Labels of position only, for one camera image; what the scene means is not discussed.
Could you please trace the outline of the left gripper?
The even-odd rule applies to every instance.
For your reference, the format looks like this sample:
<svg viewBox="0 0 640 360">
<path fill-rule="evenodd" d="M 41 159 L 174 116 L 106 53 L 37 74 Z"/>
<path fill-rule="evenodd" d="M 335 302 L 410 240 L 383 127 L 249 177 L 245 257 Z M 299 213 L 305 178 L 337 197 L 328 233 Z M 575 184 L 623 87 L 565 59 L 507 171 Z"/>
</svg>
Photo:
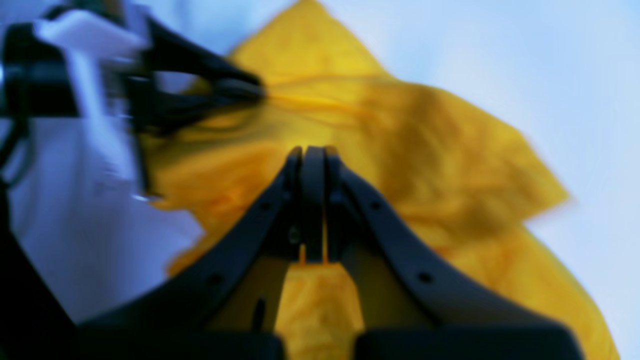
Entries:
<svg viewBox="0 0 640 360">
<path fill-rule="evenodd" d="M 153 72 L 194 75 L 205 95 L 160 91 Z M 133 0 L 62 0 L 1 25 L 1 164 L 38 118 L 76 118 L 94 159 L 152 201 L 140 133 L 165 136 L 265 98 L 258 76 L 170 30 Z"/>
</svg>

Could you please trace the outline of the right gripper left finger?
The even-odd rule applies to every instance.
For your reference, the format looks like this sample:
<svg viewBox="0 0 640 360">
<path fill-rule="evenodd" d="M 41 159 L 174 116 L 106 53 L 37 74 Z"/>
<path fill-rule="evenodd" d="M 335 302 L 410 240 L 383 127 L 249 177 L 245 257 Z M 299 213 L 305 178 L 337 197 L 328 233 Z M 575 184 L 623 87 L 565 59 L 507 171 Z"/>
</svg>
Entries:
<svg viewBox="0 0 640 360">
<path fill-rule="evenodd" d="M 77 360 L 285 360 L 274 332 L 292 262 L 320 263 L 325 151 L 297 147 L 195 264 L 80 328 Z"/>
</svg>

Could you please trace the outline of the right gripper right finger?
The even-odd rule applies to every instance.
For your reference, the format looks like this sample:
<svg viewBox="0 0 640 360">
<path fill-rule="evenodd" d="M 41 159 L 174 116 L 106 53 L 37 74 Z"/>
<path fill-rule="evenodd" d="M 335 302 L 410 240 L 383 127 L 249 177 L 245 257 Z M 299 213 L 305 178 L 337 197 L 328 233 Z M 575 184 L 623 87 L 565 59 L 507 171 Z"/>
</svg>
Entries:
<svg viewBox="0 0 640 360">
<path fill-rule="evenodd" d="M 355 360 L 583 360 L 571 330 L 471 280 L 324 150 L 327 258 L 354 280 Z"/>
</svg>

